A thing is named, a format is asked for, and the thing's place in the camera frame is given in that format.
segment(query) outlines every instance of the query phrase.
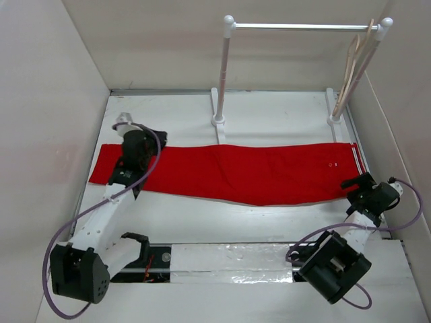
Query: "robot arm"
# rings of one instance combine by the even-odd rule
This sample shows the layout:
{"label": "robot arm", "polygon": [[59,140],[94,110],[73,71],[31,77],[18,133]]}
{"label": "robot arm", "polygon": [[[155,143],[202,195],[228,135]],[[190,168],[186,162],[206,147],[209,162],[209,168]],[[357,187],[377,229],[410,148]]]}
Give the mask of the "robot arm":
{"label": "robot arm", "polygon": [[[379,185],[369,173],[345,181],[342,188],[357,185],[347,195],[352,204],[344,223],[362,227],[379,227],[383,211],[395,207],[403,189],[389,180]],[[313,246],[301,247],[292,260],[302,262],[299,278],[308,281],[329,303],[339,301],[370,269],[371,262],[362,254],[372,232],[343,226],[325,231]]]}
{"label": "robot arm", "polygon": [[[122,113],[117,122],[132,122]],[[161,148],[167,134],[153,131]],[[124,124],[117,127],[123,138],[123,154],[106,185],[103,199],[136,183],[144,176],[150,160],[157,154],[155,139],[145,130]],[[90,213],[84,226],[68,241],[58,243],[51,252],[53,291],[91,303],[99,303],[106,294],[110,279],[130,262],[147,261],[148,237],[125,232],[122,217],[141,192],[144,182]]]}

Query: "white wall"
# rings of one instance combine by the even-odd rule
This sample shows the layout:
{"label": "white wall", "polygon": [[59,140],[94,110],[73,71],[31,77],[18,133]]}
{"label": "white wall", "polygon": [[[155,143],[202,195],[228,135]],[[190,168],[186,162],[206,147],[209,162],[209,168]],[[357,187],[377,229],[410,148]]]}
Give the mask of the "white wall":
{"label": "white wall", "polygon": [[0,1],[0,322],[35,322],[109,92],[59,0]]}
{"label": "white wall", "polygon": [[[63,0],[109,88],[218,83],[223,17],[238,22],[367,24],[388,0]],[[339,87],[351,34],[235,32],[229,88]]]}
{"label": "white wall", "polygon": [[[352,100],[352,114],[373,174],[410,179],[424,198],[424,218],[397,236],[431,314],[431,2],[394,0],[385,14],[394,26],[373,58]],[[411,194],[387,213],[392,225],[407,222],[418,204]]]}

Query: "red towel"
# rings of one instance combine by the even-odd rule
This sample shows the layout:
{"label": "red towel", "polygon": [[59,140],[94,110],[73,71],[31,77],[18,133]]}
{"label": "red towel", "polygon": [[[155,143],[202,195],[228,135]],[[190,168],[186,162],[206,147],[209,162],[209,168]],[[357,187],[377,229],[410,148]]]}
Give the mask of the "red towel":
{"label": "red towel", "polygon": [[[341,182],[363,172],[356,149],[349,143],[166,147],[143,189],[259,206],[338,199],[347,192]],[[120,145],[103,145],[90,182],[106,184],[120,155]]]}

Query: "white stand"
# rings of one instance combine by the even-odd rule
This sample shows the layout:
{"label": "white stand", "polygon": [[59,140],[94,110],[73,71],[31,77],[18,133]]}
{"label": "white stand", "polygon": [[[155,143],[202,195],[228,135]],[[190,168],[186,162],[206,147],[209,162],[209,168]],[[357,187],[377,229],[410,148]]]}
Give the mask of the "white stand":
{"label": "white stand", "polygon": [[211,89],[211,103],[213,106],[213,111],[214,111],[214,116],[213,119],[211,121],[211,123],[213,124],[213,126],[215,127],[215,132],[217,134],[217,142],[219,143],[219,145],[226,143],[226,135],[224,132],[224,123],[225,123],[225,118],[222,115],[222,119],[220,121],[216,120],[216,114],[217,114],[217,103],[218,103],[218,90],[216,87],[213,87]]}
{"label": "white stand", "polygon": [[[376,52],[379,44],[385,37],[389,28],[392,26],[393,21],[391,18],[385,18],[381,24],[372,26],[370,32],[375,33],[372,41],[371,49],[363,55],[360,59],[360,64],[354,71],[353,83],[347,90],[347,95],[344,100],[340,102],[341,108],[337,114],[329,111],[328,124],[333,129],[334,142],[343,142],[343,133],[341,131],[342,114],[345,106],[349,102],[354,90],[356,89],[359,80],[361,80],[365,69],[371,61],[374,53]],[[220,82],[218,90],[211,89],[211,100],[214,109],[212,124],[214,125],[218,143],[226,143],[226,136],[224,131],[224,124],[226,119],[223,115],[224,93],[226,89],[226,72],[228,66],[228,55],[230,38],[233,30],[281,30],[281,31],[321,31],[321,32],[367,32],[368,26],[355,26],[355,25],[310,25],[310,24],[239,24],[236,23],[231,15],[224,18],[224,40],[223,40],[223,53],[222,53],[222,66],[220,68]],[[327,105],[333,109],[335,107],[335,100],[333,99],[333,90],[327,89]]]}

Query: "white post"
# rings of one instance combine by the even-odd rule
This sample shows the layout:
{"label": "white post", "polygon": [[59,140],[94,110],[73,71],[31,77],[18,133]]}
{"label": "white post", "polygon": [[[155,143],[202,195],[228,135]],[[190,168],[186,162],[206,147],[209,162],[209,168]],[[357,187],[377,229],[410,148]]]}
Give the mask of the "white post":
{"label": "white post", "polygon": [[224,38],[223,38],[223,54],[222,54],[222,67],[220,69],[220,82],[218,87],[218,100],[217,100],[217,112],[213,116],[213,124],[224,124],[223,116],[223,103],[224,103],[224,90],[226,86],[226,70],[228,68],[228,55],[229,55],[229,43],[232,35],[232,30],[235,29],[235,20],[231,15],[227,15],[224,18]]}
{"label": "white post", "polygon": [[343,114],[345,106],[349,102],[349,100],[350,100],[353,92],[356,89],[356,86],[358,86],[359,81],[361,80],[363,74],[365,73],[365,70],[366,70],[368,64],[370,63],[371,58],[375,54],[375,52],[376,52],[379,44],[381,43],[381,41],[383,40],[383,38],[385,37],[386,33],[388,32],[389,28],[392,25],[393,25],[393,20],[391,18],[385,18],[380,23],[380,25],[378,27],[378,31],[377,31],[377,33],[375,34],[375,37],[374,37],[374,42],[373,42],[372,48],[370,49],[370,51],[366,55],[365,59],[362,61],[362,64],[359,66],[358,71],[355,72],[353,83],[347,89],[347,94],[345,95],[344,100],[342,100],[339,103],[340,109],[338,109],[337,113],[335,113],[335,111],[334,111],[329,116],[329,119],[328,119],[328,123],[329,124],[331,124],[331,123],[339,123],[340,122],[340,116]]}

